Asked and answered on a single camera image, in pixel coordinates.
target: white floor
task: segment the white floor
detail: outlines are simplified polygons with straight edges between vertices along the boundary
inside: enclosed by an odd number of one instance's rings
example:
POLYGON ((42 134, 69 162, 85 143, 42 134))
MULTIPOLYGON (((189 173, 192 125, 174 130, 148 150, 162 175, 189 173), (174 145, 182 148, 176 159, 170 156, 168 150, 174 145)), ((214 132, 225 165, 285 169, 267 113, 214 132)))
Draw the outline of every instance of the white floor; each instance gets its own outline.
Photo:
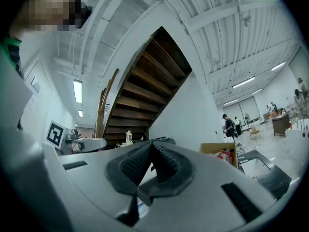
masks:
POLYGON ((244 144, 245 151, 256 149, 287 173, 292 180, 302 176, 309 161, 308 151, 297 151, 297 145, 291 149, 287 146, 284 136, 274 136, 271 120, 260 125, 260 137, 252 135, 250 138, 249 131, 244 131, 241 136, 235 138, 235 142, 244 144))

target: ceiling light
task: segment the ceiling light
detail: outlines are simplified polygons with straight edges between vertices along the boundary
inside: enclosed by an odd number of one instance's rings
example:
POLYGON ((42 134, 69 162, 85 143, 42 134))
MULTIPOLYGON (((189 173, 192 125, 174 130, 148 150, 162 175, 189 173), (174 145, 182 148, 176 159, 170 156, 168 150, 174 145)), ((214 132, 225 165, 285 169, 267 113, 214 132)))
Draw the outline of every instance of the ceiling light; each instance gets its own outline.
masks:
POLYGON ((230 104, 230 103, 235 102, 235 101, 238 101, 238 99, 233 100, 233 101, 231 101, 231 102, 227 102, 227 103, 225 103, 224 105, 230 104))
POLYGON ((255 93, 257 93, 258 91, 261 91, 263 88, 260 88, 259 90, 257 90, 256 92, 253 92, 251 95, 254 95, 255 93))
POLYGON ((275 66, 274 68, 271 69, 271 71, 283 66, 285 64, 285 62, 281 63, 281 64, 278 64, 277 66, 275 66))
POLYGON ((248 82, 252 81, 254 78, 255 78, 255 77, 251 77, 250 79, 248 79, 248 80, 246 80, 246 81, 243 81, 243 82, 241 82, 241 83, 238 83, 238 84, 234 85, 233 88, 236 88, 236 87, 239 87, 240 85, 243 85, 243 84, 245 84, 245 83, 248 83, 248 82))
POLYGON ((82 81, 78 81, 78 80, 73 81, 74 94, 75 94, 75 99, 77 103, 83 103, 82 85, 83 85, 82 81))

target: ceiling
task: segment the ceiling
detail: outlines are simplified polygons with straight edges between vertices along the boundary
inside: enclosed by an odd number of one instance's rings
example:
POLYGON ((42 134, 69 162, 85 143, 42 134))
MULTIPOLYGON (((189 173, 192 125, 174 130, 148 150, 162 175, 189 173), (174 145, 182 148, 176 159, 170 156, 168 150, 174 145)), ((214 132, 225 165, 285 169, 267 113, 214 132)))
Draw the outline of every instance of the ceiling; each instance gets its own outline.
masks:
MULTIPOLYGON (((83 28, 58 32, 53 78, 64 102, 76 114, 83 110, 84 117, 76 116, 79 126, 94 127, 109 60, 125 33, 156 1, 86 0, 94 9, 83 28), (74 79, 83 81, 82 105, 75 102, 74 79)), ((265 87, 281 69, 271 68, 292 60, 302 41, 295 21, 278 0, 159 1, 192 38, 217 106, 246 99, 265 87), (253 81, 232 89, 252 76, 253 81)))

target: table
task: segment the table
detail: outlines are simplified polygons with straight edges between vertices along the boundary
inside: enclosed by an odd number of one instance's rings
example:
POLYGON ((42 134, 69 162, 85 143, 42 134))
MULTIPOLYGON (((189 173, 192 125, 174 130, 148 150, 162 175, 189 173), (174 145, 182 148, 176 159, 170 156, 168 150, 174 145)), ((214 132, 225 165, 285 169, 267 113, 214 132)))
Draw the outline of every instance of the table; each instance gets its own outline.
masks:
POLYGON ((285 130, 290 127, 289 115, 285 114, 277 118, 273 118, 272 126, 274 128, 274 135, 276 135, 276 133, 279 133, 279 134, 284 134, 284 137, 285 137, 285 130))
POLYGON ((270 117, 270 113, 269 112, 263 114, 264 122, 266 122, 269 119, 269 117, 270 117))

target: wooden table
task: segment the wooden table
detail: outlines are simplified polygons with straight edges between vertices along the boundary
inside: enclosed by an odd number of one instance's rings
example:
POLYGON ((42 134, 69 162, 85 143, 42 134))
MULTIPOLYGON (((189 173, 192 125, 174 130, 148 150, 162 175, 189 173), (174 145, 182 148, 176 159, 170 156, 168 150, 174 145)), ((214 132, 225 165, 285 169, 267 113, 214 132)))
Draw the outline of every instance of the wooden table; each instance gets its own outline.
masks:
POLYGON ((285 130, 290 127, 290 117, 288 114, 282 115, 277 118, 272 119, 272 126, 274 128, 274 135, 276 133, 284 134, 285 137, 285 130))

